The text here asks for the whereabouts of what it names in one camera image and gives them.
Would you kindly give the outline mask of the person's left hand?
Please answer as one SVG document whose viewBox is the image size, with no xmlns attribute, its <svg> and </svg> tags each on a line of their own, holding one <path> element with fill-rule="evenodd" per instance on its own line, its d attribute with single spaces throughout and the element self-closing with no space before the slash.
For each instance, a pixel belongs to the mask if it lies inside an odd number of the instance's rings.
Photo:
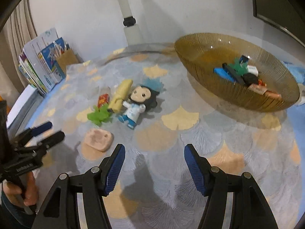
<svg viewBox="0 0 305 229">
<path fill-rule="evenodd" d="M 19 186 L 5 181 L 3 184 L 3 192 L 10 203 L 18 207 L 32 206 L 37 204 L 39 196 L 38 188 L 35 183 L 35 177 L 32 172 L 26 174 L 26 190 L 22 202 L 18 201 L 18 196 L 22 194 L 22 189 Z"/>
</svg>

